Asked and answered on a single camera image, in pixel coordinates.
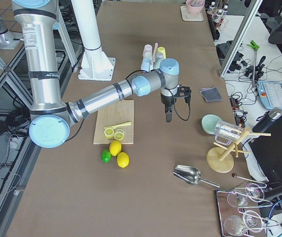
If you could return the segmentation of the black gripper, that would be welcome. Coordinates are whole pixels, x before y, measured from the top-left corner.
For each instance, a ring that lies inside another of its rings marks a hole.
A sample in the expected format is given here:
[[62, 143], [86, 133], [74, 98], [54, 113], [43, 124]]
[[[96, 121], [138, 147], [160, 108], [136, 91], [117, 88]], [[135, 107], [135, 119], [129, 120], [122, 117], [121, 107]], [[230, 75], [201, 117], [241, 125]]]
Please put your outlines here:
[[165, 96], [161, 94], [161, 102], [165, 105], [165, 120], [166, 122], [172, 121], [173, 105], [175, 104], [175, 98], [173, 96]]

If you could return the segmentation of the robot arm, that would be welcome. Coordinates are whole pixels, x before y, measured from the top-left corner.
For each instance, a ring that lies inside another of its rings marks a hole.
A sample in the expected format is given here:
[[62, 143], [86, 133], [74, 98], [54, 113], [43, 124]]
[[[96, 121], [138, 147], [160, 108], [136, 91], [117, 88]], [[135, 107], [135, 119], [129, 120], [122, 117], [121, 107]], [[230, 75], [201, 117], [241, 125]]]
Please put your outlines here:
[[75, 123], [132, 94], [145, 96], [160, 90], [163, 102], [168, 103], [178, 92], [179, 64], [168, 58], [158, 69], [122, 80], [74, 103], [64, 103], [53, 36], [54, 25], [59, 23], [58, 2], [14, 0], [12, 8], [15, 20], [22, 26], [33, 93], [29, 135], [38, 146], [54, 148], [62, 145]]
[[92, 0], [72, 0], [72, 7], [83, 46], [88, 51], [101, 48], [100, 35]]

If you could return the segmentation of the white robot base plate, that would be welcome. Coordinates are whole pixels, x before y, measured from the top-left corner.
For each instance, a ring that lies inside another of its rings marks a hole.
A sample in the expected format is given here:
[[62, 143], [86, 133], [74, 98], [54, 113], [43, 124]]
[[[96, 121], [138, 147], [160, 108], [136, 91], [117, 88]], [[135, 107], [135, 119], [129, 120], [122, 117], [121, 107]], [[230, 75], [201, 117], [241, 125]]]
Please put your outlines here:
[[111, 81], [116, 59], [101, 50], [85, 50], [78, 78], [81, 80]]

